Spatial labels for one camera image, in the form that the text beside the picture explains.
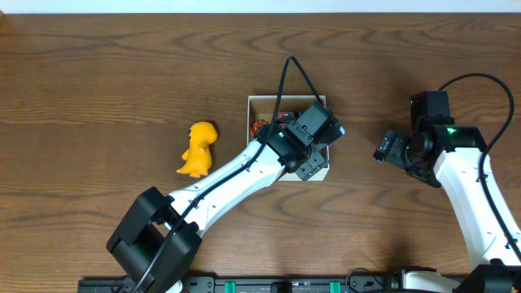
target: black wire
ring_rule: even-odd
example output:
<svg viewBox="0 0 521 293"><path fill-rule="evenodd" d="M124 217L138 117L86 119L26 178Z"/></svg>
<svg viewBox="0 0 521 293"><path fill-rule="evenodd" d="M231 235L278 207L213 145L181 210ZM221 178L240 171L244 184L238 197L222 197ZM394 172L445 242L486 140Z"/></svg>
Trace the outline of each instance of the black wire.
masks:
<svg viewBox="0 0 521 293"><path fill-rule="evenodd" d="M302 66L300 66L300 63L299 61L297 61L297 59L295 58L295 56L293 55L289 55L287 56L288 58L291 58L291 60L293 60L293 62L295 63L296 67L300 70L300 73L302 74L302 76L304 77L304 79L306 80L306 82L308 83L308 86L309 88L311 89L311 91L313 91L313 95L315 96L315 98L317 99L317 101L322 105L324 106L324 103L322 102L322 99L320 98L320 96L318 95L318 92L317 90L315 90L315 87L313 86L313 83L311 83L311 80L309 79L308 75L306 74L306 72L304 71L304 69L302 68Z"/></svg>
<svg viewBox="0 0 521 293"><path fill-rule="evenodd" d="M205 191L203 191L200 195L198 195L195 199L192 200L192 202L188 205L188 207L185 209L185 211L179 216L177 219L176 224L170 229L169 233L164 238L163 244L161 244L160 249L155 254L154 258L152 259L152 262L148 265L147 269L145 270L145 273L141 276L141 279L136 284L136 286L133 288L133 290L130 293L136 293L138 292L139 288L142 286L142 284L147 279L148 275L150 274L152 267L157 262L157 260L160 258L161 254L163 253L164 249L167 247L166 243L169 243L173 235L176 233L177 229L179 229L179 226L181 223L185 220L186 216L188 216L188 213L197 206L199 201L203 200L204 197L209 194L210 192L214 191L217 187L221 186L225 182L229 181L231 178L237 176L237 174L241 173L242 171L250 168L252 164L257 160L259 155L261 155L261 152L266 147L266 143L268 142L268 138L271 136L271 133L274 130L275 121L277 120L277 114L278 109L280 108L280 101L282 99L282 90L284 88L284 80L286 79L286 71L287 67L289 66L290 60L293 60L295 62L296 66L299 68L300 73L302 73L302 76L304 79L308 82L309 88L313 91L313 94L317 98L317 101L322 104L322 101L318 95L318 92L315 90L313 84L308 78L308 75L304 71L304 69L300 66L299 62L296 60L295 56L288 55L286 59L286 63L284 64L284 68L282 70L282 75L280 77L280 84L278 85L278 93L277 93L277 102L275 103L275 109L274 109L274 115L271 118L271 125L269 126L268 135L266 136L266 139L262 142L262 144L259 147L259 150L257 150L256 154L241 168L238 168L237 170L233 171L230 175L224 177L220 181L215 182L213 185L211 185L209 188L207 188Z"/></svg>
<svg viewBox="0 0 521 293"><path fill-rule="evenodd" d="M456 78L448 81L444 85L442 85L439 90L443 90L445 87L449 86L450 84L452 84L455 81L460 81L463 78L468 78L468 77L485 77L490 80L493 80L503 88L503 90L506 92L506 95L508 96L508 100L510 103L508 116L506 118L505 124L501 127L501 129L496 134L496 136L493 138L493 140L488 144L487 148L485 149L485 151L479 158L479 163L478 163L479 178L478 178L478 180L481 183L481 187L483 188L483 192L485 193L485 196L487 197L488 204L490 205L490 208L492 209L492 212L494 213L494 216L497 219L497 223L499 224L499 226L503 230L503 233L505 234L506 240L508 241L508 245L510 247L512 247L512 250L514 250L514 253L518 257L518 260L521 261L521 251L519 250L519 247L517 246L516 241L510 234L510 231L508 230L508 227L506 226L505 222L503 221L501 214L497 210L496 204L494 203L494 200L493 200L492 196L490 195L490 190L488 190L486 177L484 175L484 163L485 163L485 159L486 159L488 153L490 152L490 150L492 149L494 144L496 144L497 140L501 137L501 135L505 132L506 128L512 121L512 117L514 116L514 95L512 94L512 92L510 91L508 86L502 80L500 80L499 78L492 76L490 74L486 74L486 73L469 73L469 74L462 75L460 77L456 77Z"/></svg>
<svg viewBox="0 0 521 293"><path fill-rule="evenodd" d="M371 271L369 271L369 270L366 269L366 268L356 268L356 269L352 270L351 273L349 273L348 276L345 278L345 284L349 287L349 289L351 289L351 290L354 291L355 293L360 293L360 292L358 292L357 289L351 287L351 275L352 275L354 272L356 272L356 271L360 271L360 270L363 270L363 271L369 273L369 275L370 275L371 277L373 277L374 281L377 282L377 283L378 283L382 288L384 288L383 283L381 283L381 282L380 282L380 281L379 281L379 280L378 280L378 279L373 275L373 273L371 273Z"/></svg>

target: cable clip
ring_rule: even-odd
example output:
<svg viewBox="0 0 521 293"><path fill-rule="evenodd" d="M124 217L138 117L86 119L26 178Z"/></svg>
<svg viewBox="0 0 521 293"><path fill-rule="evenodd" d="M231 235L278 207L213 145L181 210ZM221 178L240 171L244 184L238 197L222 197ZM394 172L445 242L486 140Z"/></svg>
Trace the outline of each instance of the cable clip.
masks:
<svg viewBox="0 0 521 293"><path fill-rule="evenodd" d="M487 178L488 178L488 174L483 174L482 177L478 177L478 179L476 179L475 181L476 181L476 182L479 182L479 180L481 179L481 180L484 180L484 181L486 182L486 181L487 181L487 180L486 180Z"/></svg>
<svg viewBox="0 0 521 293"><path fill-rule="evenodd" d="M194 199L188 199L188 203L190 204L194 204L194 208L195 209L198 209L199 208L199 199L197 199L197 197L195 197Z"/></svg>
<svg viewBox="0 0 521 293"><path fill-rule="evenodd" d="M517 244L517 243L518 243L518 239L514 238L514 244ZM510 243L506 243L505 248L510 249Z"/></svg>

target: white box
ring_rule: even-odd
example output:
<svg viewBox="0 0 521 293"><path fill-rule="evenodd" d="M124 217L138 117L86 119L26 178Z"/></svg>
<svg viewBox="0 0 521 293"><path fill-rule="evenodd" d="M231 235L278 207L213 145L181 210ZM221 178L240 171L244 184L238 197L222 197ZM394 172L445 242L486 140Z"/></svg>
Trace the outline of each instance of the white box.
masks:
<svg viewBox="0 0 521 293"><path fill-rule="evenodd" d="M324 102L324 107L326 107L326 96L321 95L320 99ZM264 119L268 122L271 121L271 118L274 114L275 103L277 101L277 96L249 96L247 97L247 125L246 125L246 145L250 143L253 139L253 136L250 132L253 123L257 122L260 119ZM298 112L305 111L316 101L315 96L313 95L283 95L280 103L281 112ZM329 147L327 146L324 150L322 150L322 155L329 158ZM308 181L323 181L324 177L326 177L327 172L329 172L330 165L327 165L325 168L322 168L315 175L313 175ZM295 173L286 173L282 177L280 177L279 181L302 181Z"/></svg>

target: wood grain surface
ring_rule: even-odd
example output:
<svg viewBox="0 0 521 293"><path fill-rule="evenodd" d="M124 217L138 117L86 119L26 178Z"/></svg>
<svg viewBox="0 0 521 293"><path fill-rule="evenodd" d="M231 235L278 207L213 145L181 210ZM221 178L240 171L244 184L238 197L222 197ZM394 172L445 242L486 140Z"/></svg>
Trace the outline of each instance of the wood grain surface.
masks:
<svg viewBox="0 0 521 293"><path fill-rule="evenodd" d="M450 202L372 153L409 131L409 96L468 72L521 102L521 15L5 15L0 24L0 291L74 292L124 273L105 243L145 189L175 173L200 120L217 122L215 167L246 141L247 96L275 94L287 54L347 130L324 182L277 182L204 236L193 270L335 275L423 265L468 273ZM291 65L285 94L309 94ZM451 85L459 124L488 141L507 101L490 81ZM521 220L520 111L492 152Z"/></svg>

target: toy figure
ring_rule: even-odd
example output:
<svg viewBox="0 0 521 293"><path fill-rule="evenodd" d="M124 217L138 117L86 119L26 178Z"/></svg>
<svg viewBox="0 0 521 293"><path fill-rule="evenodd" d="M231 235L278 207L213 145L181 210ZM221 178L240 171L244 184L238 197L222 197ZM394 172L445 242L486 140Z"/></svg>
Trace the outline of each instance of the toy figure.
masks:
<svg viewBox="0 0 521 293"><path fill-rule="evenodd" d="M212 166L210 144L217 140L217 131L209 122L197 122L188 130L190 147L182 154L185 165L178 169L180 174L190 174L190 177L207 176Z"/></svg>

